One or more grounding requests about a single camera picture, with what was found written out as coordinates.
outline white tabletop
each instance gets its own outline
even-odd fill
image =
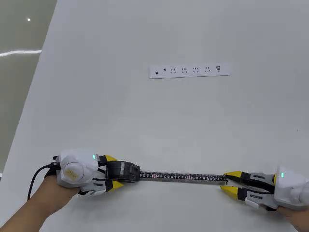
[[[68,148],[145,170],[308,174],[309,5],[296,0],[59,0],[0,182],[0,223]],[[148,79],[225,61],[230,77]],[[36,181],[35,189],[43,174]],[[140,182],[74,198],[42,231],[293,231],[218,186]]]

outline hand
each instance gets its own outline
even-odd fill
[[[78,191],[79,188],[62,187],[57,184],[56,176],[48,176],[29,201],[37,204],[42,212],[50,216],[64,207]]]
[[[309,232],[309,210],[294,211],[291,209],[279,207],[277,211],[283,214],[286,219],[297,229],[299,232]]]

